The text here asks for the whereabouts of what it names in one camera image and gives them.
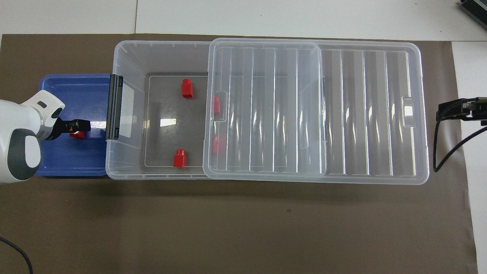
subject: brown table surface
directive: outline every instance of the brown table surface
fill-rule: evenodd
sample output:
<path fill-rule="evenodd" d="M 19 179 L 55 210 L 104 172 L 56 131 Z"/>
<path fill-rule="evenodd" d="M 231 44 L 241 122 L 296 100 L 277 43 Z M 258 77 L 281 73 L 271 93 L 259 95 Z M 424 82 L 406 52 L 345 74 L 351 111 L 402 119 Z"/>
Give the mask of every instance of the brown table surface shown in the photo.
<path fill-rule="evenodd" d="M 47 74 L 110 73 L 121 40 L 214 38 L 3 35 L 0 98 L 27 100 Z M 453 55 L 450 42 L 414 43 L 431 148 L 438 103 L 458 98 Z M 440 136 L 444 155 L 460 123 Z M 420 186 L 36 176 L 0 185 L 0 235 L 35 273 L 477 272 L 462 150 Z M 1 243 L 0 273 L 27 273 Z"/>

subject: blue tray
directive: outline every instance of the blue tray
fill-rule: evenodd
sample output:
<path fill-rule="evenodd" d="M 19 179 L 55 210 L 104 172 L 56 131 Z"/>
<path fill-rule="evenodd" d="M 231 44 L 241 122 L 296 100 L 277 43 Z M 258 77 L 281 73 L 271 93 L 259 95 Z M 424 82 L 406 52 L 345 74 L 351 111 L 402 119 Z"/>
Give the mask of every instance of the blue tray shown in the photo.
<path fill-rule="evenodd" d="M 39 176 L 103 176 L 107 143 L 105 127 L 110 74 L 52 74 L 40 81 L 39 90 L 54 94 L 66 105 L 63 120 L 91 122 L 85 139 L 61 134 L 52 141 L 40 142 Z"/>

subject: white table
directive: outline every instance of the white table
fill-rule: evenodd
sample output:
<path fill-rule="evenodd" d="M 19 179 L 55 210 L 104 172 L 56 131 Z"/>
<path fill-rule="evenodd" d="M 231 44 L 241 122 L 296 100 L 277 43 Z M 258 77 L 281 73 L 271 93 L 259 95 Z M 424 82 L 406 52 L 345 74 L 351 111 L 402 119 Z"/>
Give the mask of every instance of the white table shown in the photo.
<path fill-rule="evenodd" d="M 453 41 L 460 98 L 487 96 L 487 31 L 459 0 L 0 0 L 0 34 L 180 33 Z M 462 136 L 479 123 L 462 123 Z M 487 135 L 466 145 L 479 273 L 487 274 Z"/>

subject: black handle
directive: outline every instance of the black handle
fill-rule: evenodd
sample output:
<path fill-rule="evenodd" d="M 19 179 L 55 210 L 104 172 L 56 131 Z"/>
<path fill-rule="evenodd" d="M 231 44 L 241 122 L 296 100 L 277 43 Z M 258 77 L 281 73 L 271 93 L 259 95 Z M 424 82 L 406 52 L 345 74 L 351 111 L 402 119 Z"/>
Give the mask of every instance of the black handle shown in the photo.
<path fill-rule="evenodd" d="M 110 75 L 110 90 L 108 93 L 108 111 L 106 139 L 118 139 L 120 131 L 120 112 L 122 108 L 123 76 Z"/>

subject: white label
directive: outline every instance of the white label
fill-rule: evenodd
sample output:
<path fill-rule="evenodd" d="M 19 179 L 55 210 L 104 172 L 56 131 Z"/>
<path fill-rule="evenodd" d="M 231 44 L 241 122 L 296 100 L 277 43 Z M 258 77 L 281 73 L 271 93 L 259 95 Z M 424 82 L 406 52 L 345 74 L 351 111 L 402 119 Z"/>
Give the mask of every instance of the white label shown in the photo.
<path fill-rule="evenodd" d="M 123 84 L 119 134 L 127 138 L 130 138 L 132 133 L 133 94 L 134 90 Z"/>

